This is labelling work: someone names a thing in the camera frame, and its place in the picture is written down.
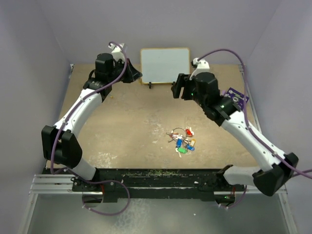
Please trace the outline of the keyring with coloured key tags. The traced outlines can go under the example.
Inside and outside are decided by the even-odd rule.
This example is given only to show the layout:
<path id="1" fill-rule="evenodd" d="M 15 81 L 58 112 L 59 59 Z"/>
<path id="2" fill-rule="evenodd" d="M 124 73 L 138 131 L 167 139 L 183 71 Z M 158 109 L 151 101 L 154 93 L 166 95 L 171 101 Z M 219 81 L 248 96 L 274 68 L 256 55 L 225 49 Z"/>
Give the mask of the keyring with coloured key tags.
<path id="1" fill-rule="evenodd" d="M 182 158 L 182 155 L 187 154 L 189 151 L 193 152 L 195 150 L 195 133 L 191 127 L 176 127 L 170 132 L 167 132 L 166 135 L 170 138 L 169 143 L 175 142 L 175 152 L 179 158 Z"/>

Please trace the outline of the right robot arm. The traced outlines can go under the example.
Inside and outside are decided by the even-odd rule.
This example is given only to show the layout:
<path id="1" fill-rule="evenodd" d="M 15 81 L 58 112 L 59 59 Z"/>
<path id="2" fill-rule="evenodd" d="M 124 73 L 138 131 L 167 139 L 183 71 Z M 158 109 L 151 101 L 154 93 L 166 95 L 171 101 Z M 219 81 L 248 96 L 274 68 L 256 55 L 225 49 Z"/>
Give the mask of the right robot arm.
<path id="1" fill-rule="evenodd" d="M 191 75 L 179 74 L 171 87 L 174 98 L 194 100 L 205 116 L 229 132 L 256 160 L 256 167 L 228 165 L 219 171 L 217 186 L 223 191 L 234 185 L 255 186 L 262 194 L 272 196 L 292 176 L 292 167 L 298 164 L 294 153 L 285 153 L 273 146 L 256 128 L 244 119 L 244 113 L 230 98 L 220 94 L 214 74 L 204 72 Z"/>

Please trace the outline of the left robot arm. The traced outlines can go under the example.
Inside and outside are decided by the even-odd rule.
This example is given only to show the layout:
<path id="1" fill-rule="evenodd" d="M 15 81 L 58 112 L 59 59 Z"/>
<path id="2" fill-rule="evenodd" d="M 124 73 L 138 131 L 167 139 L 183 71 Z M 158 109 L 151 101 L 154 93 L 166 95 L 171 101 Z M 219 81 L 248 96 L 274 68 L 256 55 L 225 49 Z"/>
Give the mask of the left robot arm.
<path id="1" fill-rule="evenodd" d="M 51 164 L 66 166 L 82 177 L 89 191 L 100 187 L 96 168 L 82 157 L 78 143 L 79 133 L 91 113 L 101 105 L 116 82 L 132 83 L 142 76 L 121 52 L 102 53 L 97 56 L 95 69 L 89 74 L 82 91 L 68 112 L 53 126 L 41 131 L 43 156 Z"/>

